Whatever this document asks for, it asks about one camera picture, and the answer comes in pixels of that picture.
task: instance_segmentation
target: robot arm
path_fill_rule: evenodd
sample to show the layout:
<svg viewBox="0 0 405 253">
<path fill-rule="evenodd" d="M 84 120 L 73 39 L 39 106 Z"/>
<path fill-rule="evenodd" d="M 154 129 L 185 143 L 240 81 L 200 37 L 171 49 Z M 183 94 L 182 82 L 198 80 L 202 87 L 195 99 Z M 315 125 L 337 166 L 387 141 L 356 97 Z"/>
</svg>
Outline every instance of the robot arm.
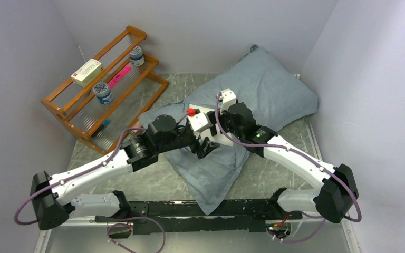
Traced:
<svg viewBox="0 0 405 253">
<path fill-rule="evenodd" d="M 238 103 L 230 89 L 222 91 L 221 98 L 223 103 L 219 111 L 210 111 L 206 114 L 190 110 L 185 126 L 178 125 L 179 123 L 169 115 L 157 117 L 148 125 L 145 132 L 113 151 L 115 155 L 111 152 L 77 169 L 52 176 L 46 172 L 36 174 L 33 177 L 31 194 L 55 185 L 32 200 L 39 228 L 51 229 L 69 218 L 82 216 L 128 218 L 130 205 L 123 192 L 114 191 L 105 195 L 83 193 L 102 181 L 136 172 L 157 162 L 158 155 L 163 152 L 190 147 L 191 152 L 198 158 L 204 158 L 219 144 L 211 142 L 207 137 L 200 144 L 200 134 L 210 131 L 212 137 L 216 136 L 217 118 L 219 125 L 236 136 L 248 151 L 284 165 L 314 188 L 313 190 L 280 188 L 270 198 L 273 205 L 277 204 L 278 209 L 285 213 L 318 212 L 325 219 L 339 223 L 353 202 L 347 191 L 322 170 L 328 170 L 338 176 L 357 198 L 358 191 L 350 168 L 343 164 L 335 167 L 318 161 L 289 144 L 273 130 L 257 125 L 251 110 L 244 103 Z"/>
<path fill-rule="evenodd" d="M 36 174 L 32 180 L 31 195 L 46 188 L 32 199 L 36 221 L 41 230 L 52 229 L 69 218 L 101 215 L 125 218 L 130 206 L 121 191 L 105 195 L 85 195 L 86 191 L 101 182 L 136 172 L 158 161 L 158 155 L 173 149 L 190 147 L 202 159 L 219 144 L 207 138 L 200 144 L 190 124 L 178 125 L 169 115 L 157 117 L 137 137 L 120 145 L 113 152 L 79 168 L 49 176 Z"/>
</svg>

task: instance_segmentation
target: cable connector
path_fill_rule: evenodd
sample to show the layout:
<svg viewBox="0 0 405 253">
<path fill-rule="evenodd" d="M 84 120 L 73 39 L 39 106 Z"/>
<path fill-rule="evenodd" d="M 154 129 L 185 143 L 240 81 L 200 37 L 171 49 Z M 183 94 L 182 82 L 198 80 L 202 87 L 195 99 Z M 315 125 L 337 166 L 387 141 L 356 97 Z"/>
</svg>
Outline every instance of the cable connector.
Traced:
<svg viewBox="0 0 405 253">
<path fill-rule="evenodd" d="M 189 108 L 189 109 L 187 109 L 187 113 L 188 113 L 189 117 L 193 117 L 193 116 L 195 116 L 195 114 L 198 113 L 198 111 L 194 108 Z"/>
</svg>

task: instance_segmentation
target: jar lid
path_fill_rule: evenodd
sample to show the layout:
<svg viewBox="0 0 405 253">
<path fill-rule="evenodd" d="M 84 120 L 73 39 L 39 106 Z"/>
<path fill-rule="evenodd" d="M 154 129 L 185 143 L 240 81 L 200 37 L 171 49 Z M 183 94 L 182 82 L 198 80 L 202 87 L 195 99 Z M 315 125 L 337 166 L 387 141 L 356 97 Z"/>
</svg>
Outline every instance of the jar lid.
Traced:
<svg viewBox="0 0 405 253">
<path fill-rule="evenodd" d="M 111 93 L 111 89 L 109 89 L 109 86 L 107 83 L 105 82 L 101 82 L 101 83 L 97 83 L 96 85 L 94 85 L 94 87 L 92 88 L 92 92 L 94 92 L 94 94 L 96 96 L 106 96 L 109 93 Z"/>
<path fill-rule="evenodd" d="M 139 58 L 143 55 L 142 49 L 139 46 L 133 48 L 130 52 L 130 58 Z"/>
</svg>

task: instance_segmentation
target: blue label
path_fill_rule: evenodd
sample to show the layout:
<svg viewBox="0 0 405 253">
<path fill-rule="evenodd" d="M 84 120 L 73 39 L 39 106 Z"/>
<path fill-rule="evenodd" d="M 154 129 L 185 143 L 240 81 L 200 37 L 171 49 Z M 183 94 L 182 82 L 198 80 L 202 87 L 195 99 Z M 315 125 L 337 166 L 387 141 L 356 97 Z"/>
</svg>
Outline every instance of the blue label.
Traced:
<svg viewBox="0 0 405 253">
<path fill-rule="evenodd" d="M 98 96 L 97 99 L 101 104 L 109 104 L 114 99 L 114 96 L 112 95 L 112 93 L 109 93 L 108 95 L 103 97 Z"/>
</svg>

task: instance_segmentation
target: wooden frame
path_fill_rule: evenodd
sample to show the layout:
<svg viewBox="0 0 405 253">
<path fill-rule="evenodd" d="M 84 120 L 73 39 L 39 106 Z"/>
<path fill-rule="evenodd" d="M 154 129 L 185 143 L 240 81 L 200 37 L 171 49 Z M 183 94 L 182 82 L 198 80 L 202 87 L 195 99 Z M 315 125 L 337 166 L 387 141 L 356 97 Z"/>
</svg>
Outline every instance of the wooden frame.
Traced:
<svg viewBox="0 0 405 253">
<path fill-rule="evenodd" d="M 91 135 L 96 132 L 99 126 L 111 115 L 111 113 L 122 103 L 122 101 L 139 85 L 139 83 L 145 79 L 149 78 L 159 84 L 161 84 L 160 89 L 154 94 L 154 96 L 150 99 L 150 101 L 140 110 L 140 112 L 136 115 L 135 119 L 131 121 L 128 127 L 133 126 L 140 114 L 148 110 L 153 103 L 158 99 L 160 94 L 164 92 L 164 90 L 168 86 L 168 81 L 155 75 L 152 71 L 155 66 L 159 64 L 158 59 L 153 56 L 144 54 L 145 64 L 146 67 L 142 69 L 141 75 L 131 84 L 131 86 L 118 98 L 116 101 L 111 103 L 111 106 L 107 109 L 102 117 L 100 117 L 87 131 L 83 131 L 73 124 L 70 121 L 94 98 L 94 94 L 91 91 L 92 87 L 102 78 L 104 78 L 115 66 L 117 66 L 122 59 L 127 57 L 128 53 L 133 50 L 133 48 L 139 45 L 140 42 L 147 38 L 147 34 L 135 27 L 128 26 L 121 34 L 119 34 L 115 39 L 113 39 L 107 46 L 105 46 L 99 53 L 97 53 L 93 59 L 99 60 L 102 56 L 104 56 L 109 50 L 111 50 L 115 45 L 117 45 L 124 37 L 130 36 L 131 38 L 131 45 L 124 50 L 111 64 L 109 64 L 94 80 L 92 80 L 85 88 L 79 91 L 77 95 L 70 101 L 68 101 L 64 107 L 59 107 L 55 105 L 52 101 L 58 97 L 62 92 L 66 90 L 71 84 L 72 79 L 68 78 L 64 83 L 62 83 L 58 88 L 56 88 L 51 94 L 49 94 L 46 98 L 41 99 L 41 103 L 55 116 L 55 118 L 60 121 L 63 126 L 71 132 L 71 134 L 80 142 L 84 143 L 85 145 L 91 147 L 95 151 L 101 154 L 107 154 L 114 150 L 115 145 L 117 144 L 114 142 L 108 150 L 103 150 L 96 145 L 94 145 L 91 140 Z M 122 68 L 130 62 L 129 57 L 123 61 L 106 79 L 105 82 L 109 83 L 109 81 L 119 73 Z"/>
</svg>

